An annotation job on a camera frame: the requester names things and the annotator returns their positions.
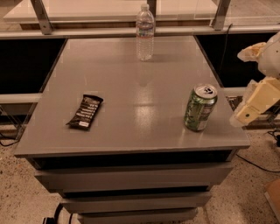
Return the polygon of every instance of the table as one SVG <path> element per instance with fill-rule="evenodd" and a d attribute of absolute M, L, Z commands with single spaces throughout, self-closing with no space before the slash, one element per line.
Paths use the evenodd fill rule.
<path fill-rule="evenodd" d="M 218 89 L 206 129 L 183 121 L 199 82 Z M 66 123 L 83 94 L 104 99 L 90 131 Z M 249 147 L 194 37 L 156 37 L 142 62 L 135 38 L 69 39 L 15 150 L 81 223 L 191 219 Z"/>
<path fill-rule="evenodd" d="M 140 11 L 140 5 L 144 3 L 145 0 L 43 1 L 48 17 L 57 29 L 135 26 L 136 14 Z M 181 24 L 182 21 L 195 20 L 197 25 L 209 25 L 216 11 L 217 5 L 212 0 L 157 0 L 157 26 L 162 21 L 175 20 Z M 19 3 L 3 17 L 3 20 L 6 23 L 20 23 L 23 29 L 38 28 L 37 18 L 29 0 Z"/>

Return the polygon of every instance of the clear plastic bottle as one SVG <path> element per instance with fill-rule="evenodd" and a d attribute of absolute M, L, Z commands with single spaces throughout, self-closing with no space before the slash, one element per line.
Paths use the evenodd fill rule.
<path fill-rule="evenodd" d="M 155 19 L 147 3 L 141 5 L 136 17 L 136 49 L 140 60 L 149 60 L 154 51 Z"/>

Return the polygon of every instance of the soda can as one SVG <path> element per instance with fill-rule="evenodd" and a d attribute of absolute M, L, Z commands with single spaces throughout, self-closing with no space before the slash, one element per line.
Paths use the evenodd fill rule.
<path fill-rule="evenodd" d="M 185 126 L 190 130 L 203 130 L 218 100 L 217 89 L 210 84 L 196 85 L 185 110 Z"/>

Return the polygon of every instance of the concrete floor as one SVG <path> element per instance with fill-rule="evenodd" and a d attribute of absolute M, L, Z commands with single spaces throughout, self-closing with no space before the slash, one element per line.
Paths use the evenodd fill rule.
<path fill-rule="evenodd" d="M 275 23 L 280 15 L 280 2 L 273 0 L 233 0 L 227 23 Z M 20 0 L 0 1 L 0 32 L 20 30 L 17 24 L 6 24 L 1 19 Z M 255 18 L 238 19 L 235 15 Z M 267 169 L 280 171 L 280 150 L 268 129 L 246 130 L 251 141 L 247 150 L 239 154 Z M 43 217 L 52 217 L 60 202 L 58 194 L 50 194 L 34 177 L 34 169 L 24 160 L 13 156 L 14 147 L 0 147 L 0 223 L 41 224 Z M 280 179 L 279 173 L 262 171 L 238 157 L 233 159 L 234 169 L 211 193 L 213 197 L 194 220 L 184 224 L 277 224 L 277 218 L 264 197 L 264 185 Z M 62 211 L 59 224 L 67 224 L 69 213 Z M 73 224 L 79 223 L 76 215 Z"/>

